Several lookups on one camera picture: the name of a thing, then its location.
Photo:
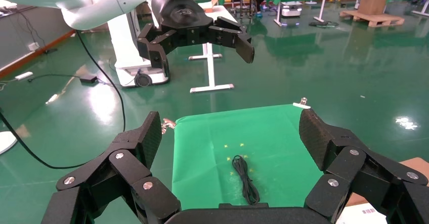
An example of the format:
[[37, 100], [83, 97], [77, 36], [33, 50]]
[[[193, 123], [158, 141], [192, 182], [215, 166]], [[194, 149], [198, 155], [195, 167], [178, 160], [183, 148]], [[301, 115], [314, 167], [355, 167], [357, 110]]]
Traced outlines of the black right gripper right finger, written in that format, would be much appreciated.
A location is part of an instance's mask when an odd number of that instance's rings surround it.
[[312, 109], [299, 119], [299, 136], [322, 176], [304, 207], [335, 223], [352, 194], [388, 223], [428, 223], [428, 178], [370, 150], [349, 129], [325, 123]]

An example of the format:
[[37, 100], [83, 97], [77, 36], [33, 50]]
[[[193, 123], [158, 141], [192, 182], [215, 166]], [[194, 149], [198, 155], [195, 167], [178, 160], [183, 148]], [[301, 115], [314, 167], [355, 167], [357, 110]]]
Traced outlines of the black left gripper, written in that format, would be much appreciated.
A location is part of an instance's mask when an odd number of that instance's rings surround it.
[[255, 49], [246, 26], [224, 17], [213, 21], [194, 0], [151, 0], [151, 10], [159, 28], [146, 24], [137, 37], [137, 49], [165, 77], [170, 77], [171, 51], [207, 42], [233, 48], [246, 63], [253, 63]]

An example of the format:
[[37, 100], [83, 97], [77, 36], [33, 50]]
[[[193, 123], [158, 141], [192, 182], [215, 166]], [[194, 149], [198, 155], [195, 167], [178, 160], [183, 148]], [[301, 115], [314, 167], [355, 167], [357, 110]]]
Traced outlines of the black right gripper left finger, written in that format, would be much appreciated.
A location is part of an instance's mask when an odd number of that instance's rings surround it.
[[159, 113], [119, 133], [98, 157], [56, 184], [43, 223], [94, 223], [121, 198], [141, 223], [165, 223], [181, 210], [177, 197], [150, 170], [162, 139]]

